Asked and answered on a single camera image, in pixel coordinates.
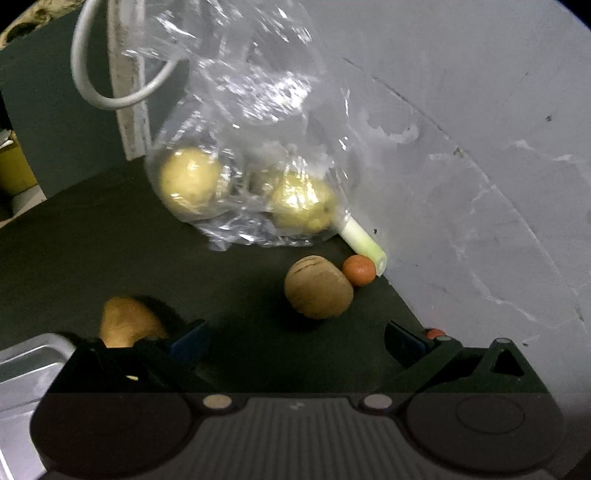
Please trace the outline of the small red tomato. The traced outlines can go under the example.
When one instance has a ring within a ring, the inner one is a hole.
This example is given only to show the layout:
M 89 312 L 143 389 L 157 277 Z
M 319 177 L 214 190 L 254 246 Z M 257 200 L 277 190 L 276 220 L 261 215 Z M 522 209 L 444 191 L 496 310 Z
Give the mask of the small red tomato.
M 438 337 L 446 336 L 446 332 L 437 328 L 429 329 L 426 331 L 426 337 L 430 340 Z

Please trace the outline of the yellow pear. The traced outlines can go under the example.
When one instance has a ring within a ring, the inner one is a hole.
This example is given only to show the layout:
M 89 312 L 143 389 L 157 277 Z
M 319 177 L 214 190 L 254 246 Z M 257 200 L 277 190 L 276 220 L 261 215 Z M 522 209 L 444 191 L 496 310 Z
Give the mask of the yellow pear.
M 103 306 L 99 338 L 107 348 L 128 348 L 146 338 L 166 338 L 162 323 L 131 297 L 114 297 Z

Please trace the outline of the small orange tomato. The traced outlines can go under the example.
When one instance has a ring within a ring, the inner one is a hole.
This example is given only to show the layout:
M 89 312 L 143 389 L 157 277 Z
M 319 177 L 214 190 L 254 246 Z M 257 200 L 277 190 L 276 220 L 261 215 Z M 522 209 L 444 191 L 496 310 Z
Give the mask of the small orange tomato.
M 377 277 L 375 263 L 367 256 L 353 255 L 342 263 L 342 274 L 356 287 L 372 283 Z

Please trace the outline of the brown striped fruit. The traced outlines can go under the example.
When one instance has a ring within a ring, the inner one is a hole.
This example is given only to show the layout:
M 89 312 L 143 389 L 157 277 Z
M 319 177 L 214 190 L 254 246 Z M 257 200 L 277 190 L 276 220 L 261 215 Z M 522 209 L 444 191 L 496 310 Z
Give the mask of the brown striped fruit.
M 342 315 L 353 302 L 353 286 L 332 262 L 311 255 L 298 260 L 284 278 L 284 294 L 298 313 L 312 319 Z

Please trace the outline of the metal tray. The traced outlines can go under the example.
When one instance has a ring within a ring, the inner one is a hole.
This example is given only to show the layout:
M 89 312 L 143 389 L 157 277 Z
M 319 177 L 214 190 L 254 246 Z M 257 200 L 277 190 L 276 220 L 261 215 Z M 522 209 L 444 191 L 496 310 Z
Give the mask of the metal tray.
M 3 480 L 38 479 L 45 473 L 30 437 L 30 421 L 74 350 L 66 338 L 46 333 L 1 351 L 0 475 Z

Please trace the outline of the green leek stalk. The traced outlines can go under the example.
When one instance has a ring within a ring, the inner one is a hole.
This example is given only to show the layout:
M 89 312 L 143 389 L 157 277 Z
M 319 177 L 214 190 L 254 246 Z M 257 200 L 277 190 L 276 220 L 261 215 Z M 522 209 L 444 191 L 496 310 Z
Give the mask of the green leek stalk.
M 348 215 L 342 220 L 338 233 L 356 254 L 373 261 L 378 276 L 384 274 L 388 264 L 387 253 L 353 216 Z

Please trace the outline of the left bagged pear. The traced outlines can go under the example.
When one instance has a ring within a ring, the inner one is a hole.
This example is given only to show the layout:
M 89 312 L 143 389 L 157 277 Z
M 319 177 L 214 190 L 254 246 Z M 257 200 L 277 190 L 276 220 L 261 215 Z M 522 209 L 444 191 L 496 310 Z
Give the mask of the left bagged pear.
M 209 215 L 212 205 L 228 193 L 228 170 L 214 155 L 198 148 L 174 151 L 159 173 L 160 197 L 178 214 Z

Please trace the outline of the bagged pear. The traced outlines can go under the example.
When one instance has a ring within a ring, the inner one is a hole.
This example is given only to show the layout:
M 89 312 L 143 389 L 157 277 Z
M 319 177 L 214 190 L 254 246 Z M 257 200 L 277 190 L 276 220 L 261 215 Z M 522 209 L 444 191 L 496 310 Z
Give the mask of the bagged pear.
M 160 197 L 178 214 L 209 215 L 212 205 L 228 193 L 228 170 L 214 155 L 198 148 L 174 151 L 159 173 Z
M 322 179 L 287 173 L 270 195 L 273 223 L 284 230 L 317 234 L 332 225 L 338 199 Z

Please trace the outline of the right bagged pear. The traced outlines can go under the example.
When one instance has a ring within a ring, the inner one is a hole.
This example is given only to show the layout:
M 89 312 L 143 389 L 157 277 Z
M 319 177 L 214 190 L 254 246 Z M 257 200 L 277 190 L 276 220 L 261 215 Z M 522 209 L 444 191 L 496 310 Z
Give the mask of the right bagged pear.
M 322 179 L 287 173 L 270 195 L 273 223 L 284 230 L 317 234 L 332 225 L 338 199 Z

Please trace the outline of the yellow jerry can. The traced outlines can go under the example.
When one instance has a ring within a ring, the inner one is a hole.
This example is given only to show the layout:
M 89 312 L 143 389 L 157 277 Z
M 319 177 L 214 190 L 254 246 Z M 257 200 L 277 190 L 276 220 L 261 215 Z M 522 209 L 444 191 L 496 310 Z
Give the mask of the yellow jerry can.
M 9 194 L 18 195 L 38 184 L 12 130 L 1 132 L 0 161 L 1 187 Z

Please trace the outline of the dark grey cabinet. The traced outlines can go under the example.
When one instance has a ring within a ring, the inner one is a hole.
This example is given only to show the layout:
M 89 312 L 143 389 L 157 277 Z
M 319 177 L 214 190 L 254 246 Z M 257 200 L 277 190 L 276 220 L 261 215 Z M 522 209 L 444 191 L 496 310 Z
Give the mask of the dark grey cabinet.
M 70 71 L 75 10 L 1 51 L 1 94 L 48 197 L 126 161 L 116 114 L 88 104 Z

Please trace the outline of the clear plastic bag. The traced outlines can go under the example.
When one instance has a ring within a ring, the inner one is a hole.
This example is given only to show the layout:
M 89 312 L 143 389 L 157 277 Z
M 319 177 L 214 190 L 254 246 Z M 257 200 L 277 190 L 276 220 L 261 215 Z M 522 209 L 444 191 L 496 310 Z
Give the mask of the clear plastic bag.
M 297 1 L 137 1 L 129 57 L 175 61 L 181 96 L 166 101 L 146 154 L 162 201 L 160 167 L 183 148 L 214 155 L 228 193 L 209 215 L 178 214 L 218 251 L 233 244 L 301 247 L 330 238 L 351 214 L 355 151 L 314 25 Z M 317 234 L 280 229 L 270 195 L 287 173 L 322 179 L 338 199 Z

